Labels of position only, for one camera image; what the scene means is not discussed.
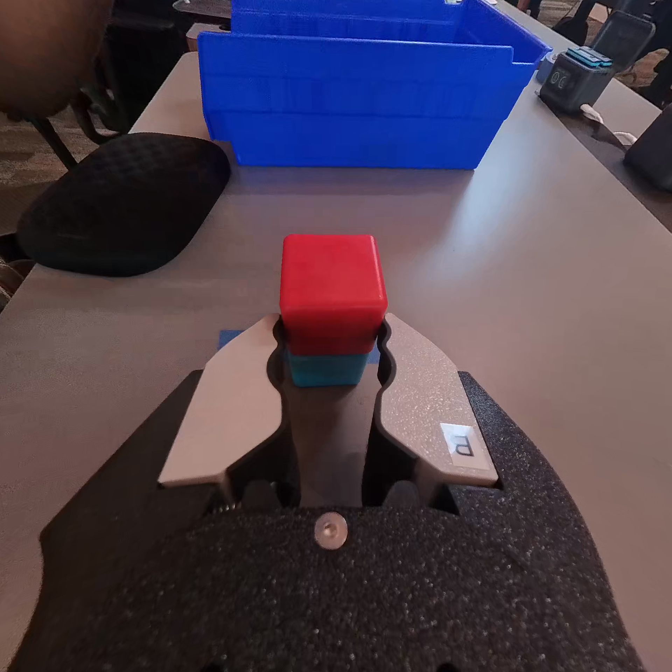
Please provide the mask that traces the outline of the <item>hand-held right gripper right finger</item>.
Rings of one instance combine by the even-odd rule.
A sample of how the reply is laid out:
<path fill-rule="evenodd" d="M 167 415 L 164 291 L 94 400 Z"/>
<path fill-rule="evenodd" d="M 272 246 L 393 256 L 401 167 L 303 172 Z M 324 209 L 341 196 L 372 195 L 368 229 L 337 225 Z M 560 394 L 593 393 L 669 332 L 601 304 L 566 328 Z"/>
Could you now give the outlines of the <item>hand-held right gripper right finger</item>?
<path fill-rule="evenodd" d="M 382 505 L 399 482 L 411 483 L 425 505 L 447 505 L 450 486 L 496 487 L 499 475 L 453 361 L 392 313 L 377 345 L 367 503 Z"/>

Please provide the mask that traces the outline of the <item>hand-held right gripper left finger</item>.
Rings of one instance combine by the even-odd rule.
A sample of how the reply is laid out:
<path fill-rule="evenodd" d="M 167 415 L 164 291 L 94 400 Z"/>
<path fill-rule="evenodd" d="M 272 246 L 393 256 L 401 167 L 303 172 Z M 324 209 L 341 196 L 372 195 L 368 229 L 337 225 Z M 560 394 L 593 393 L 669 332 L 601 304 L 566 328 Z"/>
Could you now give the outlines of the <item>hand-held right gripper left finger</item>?
<path fill-rule="evenodd" d="M 229 503 L 249 483 L 290 502 L 290 419 L 279 314 L 269 314 L 209 360 L 160 473 L 166 488 L 215 484 Z"/>

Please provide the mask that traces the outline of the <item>teal foam cube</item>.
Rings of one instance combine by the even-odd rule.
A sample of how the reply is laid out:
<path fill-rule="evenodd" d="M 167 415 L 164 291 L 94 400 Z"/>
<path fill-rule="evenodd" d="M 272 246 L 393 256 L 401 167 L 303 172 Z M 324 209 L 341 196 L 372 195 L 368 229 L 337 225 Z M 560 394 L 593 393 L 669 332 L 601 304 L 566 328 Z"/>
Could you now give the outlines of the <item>teal foam cube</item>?
<path fill-rule="evenodd" d="M 380 353 L 299 356 L 287 352 L 292 382 L 300 388 L 355 386 L 368 364 L 378 364 Z"/>

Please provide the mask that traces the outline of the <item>red foam cube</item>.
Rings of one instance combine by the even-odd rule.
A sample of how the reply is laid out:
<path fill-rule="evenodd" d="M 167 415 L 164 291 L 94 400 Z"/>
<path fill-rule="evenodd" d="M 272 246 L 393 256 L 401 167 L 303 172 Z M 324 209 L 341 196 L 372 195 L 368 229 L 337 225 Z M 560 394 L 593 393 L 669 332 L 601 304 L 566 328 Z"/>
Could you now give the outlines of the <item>red foam cube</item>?
<path fill-rule="evenodd" d="M 372 235 L 285 237 L 280 312 L 292 355 L 368 354 L 388 305 Z"/>

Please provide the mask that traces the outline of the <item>person's left forearm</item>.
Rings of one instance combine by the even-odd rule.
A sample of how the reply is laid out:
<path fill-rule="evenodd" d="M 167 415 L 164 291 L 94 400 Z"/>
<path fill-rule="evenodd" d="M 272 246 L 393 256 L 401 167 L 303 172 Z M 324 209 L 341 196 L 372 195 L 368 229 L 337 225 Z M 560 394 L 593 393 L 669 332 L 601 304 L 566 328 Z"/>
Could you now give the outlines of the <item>person's left forearm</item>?
<path fill-rule="evenodd" d="M 53 116 L 93 79 L 113 1 L 2 1 L 1 111 Z"/>

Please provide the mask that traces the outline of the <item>black power unit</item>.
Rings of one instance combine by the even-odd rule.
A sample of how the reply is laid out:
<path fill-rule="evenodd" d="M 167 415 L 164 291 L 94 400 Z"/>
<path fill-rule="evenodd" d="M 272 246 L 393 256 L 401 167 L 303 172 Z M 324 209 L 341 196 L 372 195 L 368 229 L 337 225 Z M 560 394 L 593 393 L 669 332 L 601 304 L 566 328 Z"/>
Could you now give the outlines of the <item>black power unit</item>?
<path fill-rule="evenodd" d="M 671 193 L 671 105 L 626 151 L 624 164 L 656 189 Z"/>
<path fill-rule="evenodd" d="M 611 58 L 580 46 L 560 53 L 539 91 L 539 98 L 558 113 L 574 115 L 592 106 L 615 74 Z"/>

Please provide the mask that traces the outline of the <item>black office chair frame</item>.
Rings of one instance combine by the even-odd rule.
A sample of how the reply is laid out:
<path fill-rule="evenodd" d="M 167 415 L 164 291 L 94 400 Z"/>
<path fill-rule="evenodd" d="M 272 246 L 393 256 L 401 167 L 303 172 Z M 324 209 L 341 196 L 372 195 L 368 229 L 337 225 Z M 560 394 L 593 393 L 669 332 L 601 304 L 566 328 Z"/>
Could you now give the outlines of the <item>black office chair frame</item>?
<path fill-rule="evenodd" d="M 92 148 L 126 133 L 128 118 L 112 93 L 94 86 L 84 87 L 65 110 L 52 118 L 27 115 L 30 123 L 48 144 L 65 169 Z"/>

